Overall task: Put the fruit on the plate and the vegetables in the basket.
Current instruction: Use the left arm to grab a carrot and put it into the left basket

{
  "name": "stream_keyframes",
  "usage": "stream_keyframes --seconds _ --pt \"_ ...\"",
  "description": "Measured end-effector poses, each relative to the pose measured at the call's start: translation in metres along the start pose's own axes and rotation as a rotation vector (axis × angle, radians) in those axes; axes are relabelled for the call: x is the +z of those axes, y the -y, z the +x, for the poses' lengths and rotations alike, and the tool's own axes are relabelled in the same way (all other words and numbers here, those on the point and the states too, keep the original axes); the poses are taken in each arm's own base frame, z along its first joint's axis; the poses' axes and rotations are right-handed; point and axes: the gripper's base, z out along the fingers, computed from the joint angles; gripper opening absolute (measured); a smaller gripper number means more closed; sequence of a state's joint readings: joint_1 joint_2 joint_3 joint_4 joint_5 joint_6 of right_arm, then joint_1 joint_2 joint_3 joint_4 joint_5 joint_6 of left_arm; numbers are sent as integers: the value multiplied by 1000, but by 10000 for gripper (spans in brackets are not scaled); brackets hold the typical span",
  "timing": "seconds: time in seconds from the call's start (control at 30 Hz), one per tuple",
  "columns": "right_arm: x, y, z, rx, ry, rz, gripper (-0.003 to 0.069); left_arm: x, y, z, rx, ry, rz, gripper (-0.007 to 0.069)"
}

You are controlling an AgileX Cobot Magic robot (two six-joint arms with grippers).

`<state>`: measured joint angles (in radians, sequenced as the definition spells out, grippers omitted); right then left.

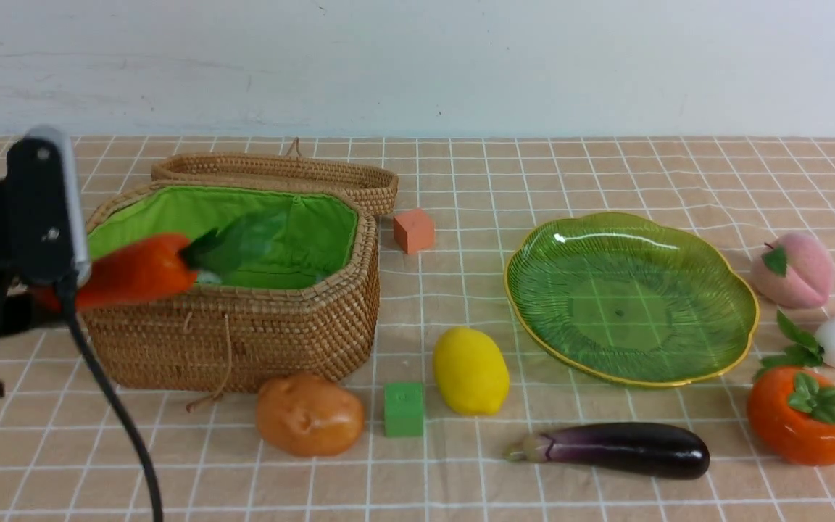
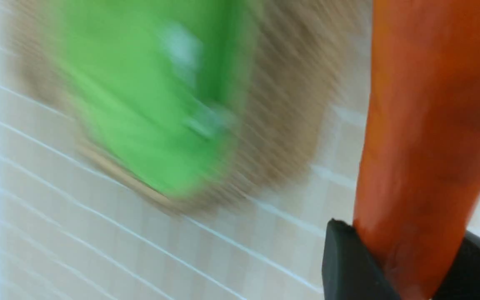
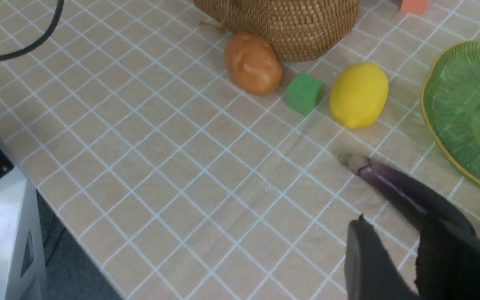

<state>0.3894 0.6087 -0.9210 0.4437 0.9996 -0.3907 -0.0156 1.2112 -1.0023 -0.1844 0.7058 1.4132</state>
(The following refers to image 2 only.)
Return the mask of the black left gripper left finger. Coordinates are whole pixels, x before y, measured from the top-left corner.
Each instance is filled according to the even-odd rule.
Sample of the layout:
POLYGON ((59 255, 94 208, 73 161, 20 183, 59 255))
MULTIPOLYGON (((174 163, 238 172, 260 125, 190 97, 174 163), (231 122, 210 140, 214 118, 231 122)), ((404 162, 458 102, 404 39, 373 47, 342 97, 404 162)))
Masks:
POLYGON ((322 258, 326 300, 399 300, 353 226, 331 219, 322 258))

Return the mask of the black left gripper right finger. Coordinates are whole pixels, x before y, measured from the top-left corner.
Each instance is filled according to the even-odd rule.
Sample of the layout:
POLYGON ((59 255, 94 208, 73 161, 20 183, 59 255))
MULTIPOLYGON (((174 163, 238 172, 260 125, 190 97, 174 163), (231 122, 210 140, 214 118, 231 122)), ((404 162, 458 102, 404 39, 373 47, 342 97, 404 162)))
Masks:
POLYGON ((467 231, 434 300, 480 300, 480 237, 467 231))

